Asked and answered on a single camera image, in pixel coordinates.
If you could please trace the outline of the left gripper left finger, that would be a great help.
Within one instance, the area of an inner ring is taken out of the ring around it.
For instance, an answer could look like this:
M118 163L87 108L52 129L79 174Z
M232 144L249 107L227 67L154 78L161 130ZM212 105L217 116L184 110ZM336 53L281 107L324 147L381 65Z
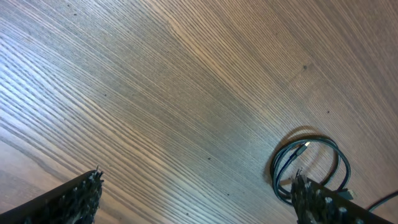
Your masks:
M1 223L91 224L100 205L102 171L88 171L12 210L1 214Z

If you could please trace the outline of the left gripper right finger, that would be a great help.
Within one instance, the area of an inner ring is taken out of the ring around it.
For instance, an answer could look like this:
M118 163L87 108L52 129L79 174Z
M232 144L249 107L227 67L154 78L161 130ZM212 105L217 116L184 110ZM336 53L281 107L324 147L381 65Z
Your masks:
M298 218L297 222L312 224L388 224L387 220L373 214L373 210L394 198L395 193L383 197L368 209L365 209L343 196L348 191L345 186L349 178L350 172L348 171L339 189L332 191L307 177L299 169L292 179L290 191L291 202Z

